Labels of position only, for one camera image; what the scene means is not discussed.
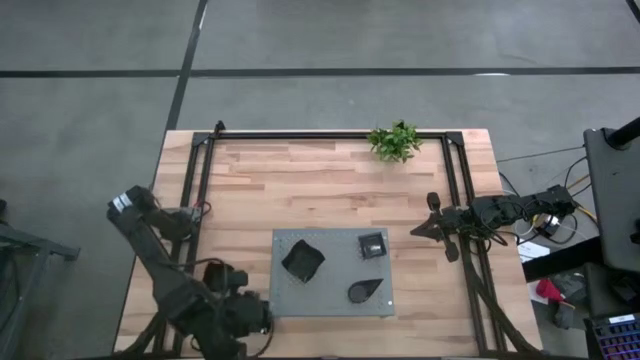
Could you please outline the green plant in white pot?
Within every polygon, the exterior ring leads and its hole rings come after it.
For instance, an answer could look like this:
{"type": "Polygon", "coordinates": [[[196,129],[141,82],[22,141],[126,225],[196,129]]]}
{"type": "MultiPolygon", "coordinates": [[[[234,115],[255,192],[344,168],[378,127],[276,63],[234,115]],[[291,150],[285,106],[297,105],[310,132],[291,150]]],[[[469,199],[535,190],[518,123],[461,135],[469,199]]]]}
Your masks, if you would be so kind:
{"type": "Polygon", "coordinates": [[[367,140],[371,152],[385,162],[406,163],[414,157],[415,151],[420,151],[422,145],[416,126],[404,120],[394,122],[389,129],[373,129],[367,135],[367,140]]]}

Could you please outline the keyboard with coloured lights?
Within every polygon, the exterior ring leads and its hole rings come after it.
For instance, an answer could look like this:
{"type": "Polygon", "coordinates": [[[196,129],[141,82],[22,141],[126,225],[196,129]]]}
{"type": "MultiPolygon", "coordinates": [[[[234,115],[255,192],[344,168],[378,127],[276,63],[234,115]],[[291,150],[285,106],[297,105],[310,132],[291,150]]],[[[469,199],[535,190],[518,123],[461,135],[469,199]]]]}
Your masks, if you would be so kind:
{"type": "Polygon", "coordinates": [[[590,360],[640,359],[640,313],[584,320],[590,360]]]}

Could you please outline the large wavy square black plate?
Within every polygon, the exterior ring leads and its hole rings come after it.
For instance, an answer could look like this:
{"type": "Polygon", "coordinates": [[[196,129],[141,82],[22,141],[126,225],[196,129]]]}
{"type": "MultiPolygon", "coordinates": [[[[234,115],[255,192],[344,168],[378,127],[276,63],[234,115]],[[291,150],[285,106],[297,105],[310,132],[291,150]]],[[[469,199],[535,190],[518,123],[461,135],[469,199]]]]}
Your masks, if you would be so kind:
{"type": "Polygon", "coordinates": [[[308,283],[325,260],[320,250],[301,239],[292,246],[281,264],[289,274],[303,283],[308,283]]]}

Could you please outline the grey metal stand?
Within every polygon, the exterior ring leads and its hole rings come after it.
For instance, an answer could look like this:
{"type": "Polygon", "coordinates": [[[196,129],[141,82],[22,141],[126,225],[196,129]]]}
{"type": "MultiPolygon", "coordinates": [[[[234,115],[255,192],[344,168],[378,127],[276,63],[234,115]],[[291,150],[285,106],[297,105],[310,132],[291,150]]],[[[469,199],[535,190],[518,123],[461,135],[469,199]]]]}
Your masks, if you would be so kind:
{"type": "Polygon", "coordinates": [[[10,360],[26,321],[27,303],[45,271],[58,255],[76,261],[80,249],[11,227],[3,218],[7,202],[0,198],[0,360],[10,360]]]}

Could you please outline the red cloth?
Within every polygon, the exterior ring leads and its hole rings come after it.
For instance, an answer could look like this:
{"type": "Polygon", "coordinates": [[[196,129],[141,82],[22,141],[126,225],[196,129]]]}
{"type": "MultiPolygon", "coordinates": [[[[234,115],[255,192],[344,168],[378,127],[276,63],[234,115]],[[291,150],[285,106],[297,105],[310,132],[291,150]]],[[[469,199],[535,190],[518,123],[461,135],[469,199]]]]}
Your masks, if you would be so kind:
{"type": "Polygon", "coordinates": [[[535,291],[541,298],[554,302],[563,302],[565,299],[565,296],[550,279],[540,280],[535,287],[535,291]]]}

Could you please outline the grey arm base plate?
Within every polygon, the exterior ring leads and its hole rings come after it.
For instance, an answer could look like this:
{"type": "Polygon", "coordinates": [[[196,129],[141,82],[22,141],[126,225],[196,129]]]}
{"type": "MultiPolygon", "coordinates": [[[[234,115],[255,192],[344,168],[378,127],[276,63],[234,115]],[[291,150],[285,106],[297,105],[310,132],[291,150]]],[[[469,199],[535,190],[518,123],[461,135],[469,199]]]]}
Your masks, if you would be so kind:
{"type": "Polygon", "coordinates": [[[182,222],[190,221],[192,223],[199,223],[202,217],[201,207],[171,208],[168,212],[182,222]]]}

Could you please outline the black equipment cart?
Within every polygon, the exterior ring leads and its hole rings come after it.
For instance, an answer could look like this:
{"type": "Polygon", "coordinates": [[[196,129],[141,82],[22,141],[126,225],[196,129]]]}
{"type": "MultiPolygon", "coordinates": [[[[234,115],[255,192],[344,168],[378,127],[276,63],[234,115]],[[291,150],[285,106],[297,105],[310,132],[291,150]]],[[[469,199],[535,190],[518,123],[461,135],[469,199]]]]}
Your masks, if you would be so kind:
{"type": "Polygon", "coordinates": [[[604,129],[583,133],[599,235],[524,263],[528,281],[589,262],[640,273],[640,137],[617,150],[604,129]]]}

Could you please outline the teardrop black plate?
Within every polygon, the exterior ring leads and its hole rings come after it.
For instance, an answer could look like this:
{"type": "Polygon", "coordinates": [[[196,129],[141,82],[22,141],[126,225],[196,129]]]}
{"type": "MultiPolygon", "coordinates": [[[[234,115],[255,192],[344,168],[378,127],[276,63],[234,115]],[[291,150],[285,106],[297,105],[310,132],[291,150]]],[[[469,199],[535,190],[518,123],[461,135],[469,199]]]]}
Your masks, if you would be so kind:
{"type": "Polygon", "coordinates": [[[347,291],[349,301],[354,304],[366,302],[376,292],[382,282],[382,278],[354,282],[347,291]]]}

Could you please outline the grey perforated metal shelf riser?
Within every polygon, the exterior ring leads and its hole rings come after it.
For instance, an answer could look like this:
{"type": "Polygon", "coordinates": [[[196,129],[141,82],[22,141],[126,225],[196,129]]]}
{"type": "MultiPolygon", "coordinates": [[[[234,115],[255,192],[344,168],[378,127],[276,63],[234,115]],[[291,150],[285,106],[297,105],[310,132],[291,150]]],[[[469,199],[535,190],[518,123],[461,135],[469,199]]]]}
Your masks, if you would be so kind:
{"type": "Polygon", "coordinates": [[[276,317],[390,317],[395,314],[391,260],[388,253],[366,259],[359,239],[374,235],[390,249],[385,228],[275,229],[269,287],[271,312],[276,317]],[[311,247],[324,256],[314,259],[315,274],[306,282],[283,265],[291,252],[311,247]],[[349,299],[349,288],[359,282],[380,284],[362,303],[349,299]]]}

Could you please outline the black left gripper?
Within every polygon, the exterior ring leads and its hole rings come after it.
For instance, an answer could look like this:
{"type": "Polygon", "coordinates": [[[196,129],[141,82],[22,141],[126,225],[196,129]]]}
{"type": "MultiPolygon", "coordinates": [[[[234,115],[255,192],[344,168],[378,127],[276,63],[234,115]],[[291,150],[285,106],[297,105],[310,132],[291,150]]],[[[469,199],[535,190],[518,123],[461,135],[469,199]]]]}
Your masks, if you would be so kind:
{"type": "MultiPolygon", "coordinates": [[[[232,295],[248,285],[248,274],[226,263],[211,262],[205,268],[203,282],[212,292],[232,295]]],[[[269,302],[257,293],[214,298],[211,306],[213,330],[210,338],[215,346],[240,346],[240,339],[255,333],[268,334],[272,330],[269,302]]]]}

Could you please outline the black power supply box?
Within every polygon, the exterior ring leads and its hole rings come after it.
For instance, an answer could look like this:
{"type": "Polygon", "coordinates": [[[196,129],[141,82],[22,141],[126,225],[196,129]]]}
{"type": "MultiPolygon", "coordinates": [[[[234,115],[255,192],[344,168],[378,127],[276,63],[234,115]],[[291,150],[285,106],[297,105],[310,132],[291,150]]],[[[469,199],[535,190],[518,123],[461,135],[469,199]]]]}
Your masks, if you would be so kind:
{"type": "Polygon", "coordinates": [[[533,231],[536,235],[550,238],[556,234],[564,217],[549,214],[536,215],[533,219],[533,231]]]}

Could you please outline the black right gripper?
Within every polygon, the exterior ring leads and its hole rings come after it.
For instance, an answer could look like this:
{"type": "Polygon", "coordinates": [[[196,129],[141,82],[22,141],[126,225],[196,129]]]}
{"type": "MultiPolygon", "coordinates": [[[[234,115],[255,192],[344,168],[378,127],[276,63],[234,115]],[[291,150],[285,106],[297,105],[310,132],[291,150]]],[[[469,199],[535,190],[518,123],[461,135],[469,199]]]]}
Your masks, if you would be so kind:
{"type": "Polygon", "coordinates": [[[470,209],[457,207],[446,207],[441,210],[441,201],[436,192],[428,193],[426,202],[430,215],[425,222],[412,229],[410,234],[443,242],[447,260],[449,262],[457,261],[459,251],[449,236],[454,234],[471,236],[473,233],[473,212],[470,209]]]}

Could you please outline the small square black plate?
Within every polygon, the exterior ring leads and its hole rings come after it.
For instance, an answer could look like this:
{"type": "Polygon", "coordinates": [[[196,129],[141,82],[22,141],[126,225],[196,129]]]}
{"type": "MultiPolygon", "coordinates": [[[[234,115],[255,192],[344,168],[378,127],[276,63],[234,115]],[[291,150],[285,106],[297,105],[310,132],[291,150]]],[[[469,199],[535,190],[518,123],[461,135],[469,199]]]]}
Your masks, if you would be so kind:
{"type": "Polygon", "coordinates": [[[361,235],[358,243],[362,258],[365,260],[383,257],[387,254],[384,237],[380,232],[361,235]]]}

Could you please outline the grey pouch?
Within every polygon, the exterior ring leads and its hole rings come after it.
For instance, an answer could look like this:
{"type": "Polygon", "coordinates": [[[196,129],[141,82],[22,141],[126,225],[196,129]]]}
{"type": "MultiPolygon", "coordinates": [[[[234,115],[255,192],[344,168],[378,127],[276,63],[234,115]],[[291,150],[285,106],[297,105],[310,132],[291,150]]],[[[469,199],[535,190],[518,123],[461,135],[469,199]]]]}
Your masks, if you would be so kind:
{"type": "Polygon", "coordinates": [[[576,307],[571,303],[560,301],[556,303],[556,312],[553,316],[553,324],[560,329],[569,329],[574,322],[576,307]]]}

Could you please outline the black pole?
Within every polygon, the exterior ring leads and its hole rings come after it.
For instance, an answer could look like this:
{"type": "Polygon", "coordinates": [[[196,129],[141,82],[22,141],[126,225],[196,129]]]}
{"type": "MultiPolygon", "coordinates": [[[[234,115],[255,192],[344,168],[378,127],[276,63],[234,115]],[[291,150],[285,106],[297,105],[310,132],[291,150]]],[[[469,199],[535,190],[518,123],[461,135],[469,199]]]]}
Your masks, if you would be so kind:
{"type": "Polygon", "coordinates": [[[605,128],[604,137],[610,147],[626,150],[634,139],[640,137],[640,116],[619,129],[605,128]]]}

